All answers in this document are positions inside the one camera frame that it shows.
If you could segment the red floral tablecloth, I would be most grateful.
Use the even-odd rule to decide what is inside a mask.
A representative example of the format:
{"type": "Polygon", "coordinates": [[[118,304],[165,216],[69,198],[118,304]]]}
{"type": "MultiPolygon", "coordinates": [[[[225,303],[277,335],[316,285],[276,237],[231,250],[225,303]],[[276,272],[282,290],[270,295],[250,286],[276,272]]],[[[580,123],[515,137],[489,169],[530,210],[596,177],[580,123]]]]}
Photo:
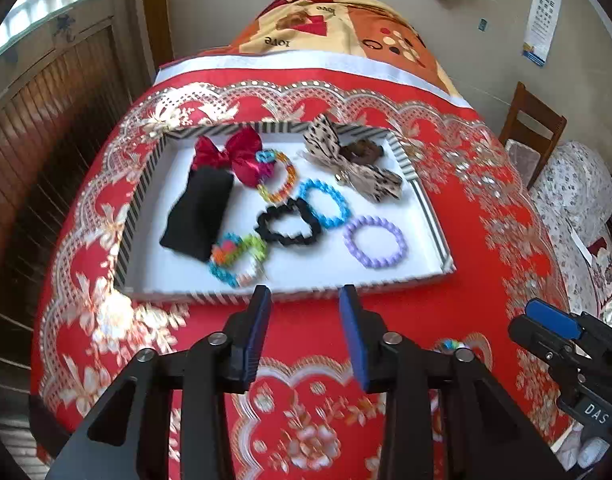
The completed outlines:
{"type": "Polygon", "coordinates": [[[324,51],[204,55],[164,66],[94,161],[58,240],[33,342],[30,397],[73,432],[142,349],[189,349],[246,306],[272,312],[250,390],[225,398],[240,479],[373,479],[386,397],[353,374],[338,293],[354,285],[392,330],[464,344],[554,442],[570,426],[547,367],[508,326],[540,298],[568,304],[547,230],[497,137],[461,96],[383,62],[324,51]],[[402,197],[375,203],[306,158],[326,115],[369,139],[402,197]],[[160,245],[195,142],[260,136],[274,175],[233,175],[210,260],[160,245]]]}

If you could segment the orange patterned blanket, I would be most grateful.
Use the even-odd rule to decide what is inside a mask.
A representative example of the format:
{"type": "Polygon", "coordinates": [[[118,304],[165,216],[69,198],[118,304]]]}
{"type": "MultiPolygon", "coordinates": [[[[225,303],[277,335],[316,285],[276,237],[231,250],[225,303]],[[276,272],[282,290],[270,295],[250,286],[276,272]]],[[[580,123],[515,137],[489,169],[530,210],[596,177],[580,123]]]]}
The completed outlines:
{"type": "Polygon", "coordinates": [[[317,50],[390,64],[451,96],[456,87],[413,26],[379,0],[274,0],[231,44],[205,55],[317,50]]]}

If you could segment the dark red bow hairclip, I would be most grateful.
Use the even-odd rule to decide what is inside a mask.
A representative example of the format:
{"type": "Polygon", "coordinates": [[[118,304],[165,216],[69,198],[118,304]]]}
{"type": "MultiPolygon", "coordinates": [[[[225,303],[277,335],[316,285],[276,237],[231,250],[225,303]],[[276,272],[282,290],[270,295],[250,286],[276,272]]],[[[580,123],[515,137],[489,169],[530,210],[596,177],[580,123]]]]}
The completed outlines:
{"type": "Polygon", "coordinates": [[[201,136],[195,142],[190,174],[195,174],[201,167],[230,170],[243,185],[256,188],[274,175],[273,160],[257,160],[256,155],[261,151],[262,139],[250,126],[242,127],[230,136],[222,150],[206,136],[201,136]]]}

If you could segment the wall poster chart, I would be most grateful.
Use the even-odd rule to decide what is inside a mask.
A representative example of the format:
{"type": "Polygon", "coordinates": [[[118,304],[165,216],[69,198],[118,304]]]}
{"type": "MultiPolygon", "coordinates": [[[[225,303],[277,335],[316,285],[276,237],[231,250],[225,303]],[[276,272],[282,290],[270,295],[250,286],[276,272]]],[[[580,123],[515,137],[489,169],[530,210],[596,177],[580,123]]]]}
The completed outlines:
{"type": "Polygon", "coordinates": [[[547,62],[562,0],[532,0],[523,39],[522,55],[537,66],[547,62]]]}

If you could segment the wooden chair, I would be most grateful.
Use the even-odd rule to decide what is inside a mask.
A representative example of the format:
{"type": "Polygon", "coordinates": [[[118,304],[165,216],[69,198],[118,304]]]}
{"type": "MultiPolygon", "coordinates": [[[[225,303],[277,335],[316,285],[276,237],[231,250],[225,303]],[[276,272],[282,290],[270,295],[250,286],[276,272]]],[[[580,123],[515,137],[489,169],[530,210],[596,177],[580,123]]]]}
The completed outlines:
{"type": "Polygon", "coordinates": [[[533,186],[546,166],[567,123],[518,82],[499,141],[526,188],[533,186]]]}

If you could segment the brown scrunchie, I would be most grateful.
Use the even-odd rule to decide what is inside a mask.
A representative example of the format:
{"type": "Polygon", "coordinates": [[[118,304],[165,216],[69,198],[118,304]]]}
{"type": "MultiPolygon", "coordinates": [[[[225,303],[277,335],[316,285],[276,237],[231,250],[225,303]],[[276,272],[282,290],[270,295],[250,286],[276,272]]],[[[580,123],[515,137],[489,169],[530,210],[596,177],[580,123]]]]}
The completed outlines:
{"type": "Polygon", "coordinates": [[[383,155],[381,145],[369,139],[361,139],[343,145],[340,148],[340,155],[349,162],[357,165],[367,166],[375,164],[383,155]]]}

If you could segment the floral white bedding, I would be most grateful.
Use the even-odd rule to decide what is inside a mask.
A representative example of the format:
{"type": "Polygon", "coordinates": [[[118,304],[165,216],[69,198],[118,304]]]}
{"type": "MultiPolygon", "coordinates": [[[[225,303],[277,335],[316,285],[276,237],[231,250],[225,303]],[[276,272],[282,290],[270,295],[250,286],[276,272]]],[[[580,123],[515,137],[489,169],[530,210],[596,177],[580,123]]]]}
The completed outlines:
{"type": "Polygon", "coordinates": [[[612,327],[612,176],[602,157],[568,141],[530,188],[547,228],[568,307],[612,327]]]}

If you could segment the spotted cream bow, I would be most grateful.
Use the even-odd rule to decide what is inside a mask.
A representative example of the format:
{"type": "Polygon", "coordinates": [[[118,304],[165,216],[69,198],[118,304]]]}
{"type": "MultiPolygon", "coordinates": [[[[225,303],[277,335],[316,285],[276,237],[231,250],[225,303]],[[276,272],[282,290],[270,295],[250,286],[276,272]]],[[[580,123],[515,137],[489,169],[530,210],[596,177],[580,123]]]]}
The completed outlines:
{"type": "Polygon", "coordinates": [[[402,197],[402,178],[390,170],[374,165],[350,162],[342,155],[338,133],[326,115],[313,119],[303,133],[306,158],[334,174],[338,180],[351,186],[367,200],[379,203],[386,198],[402,197]]]}

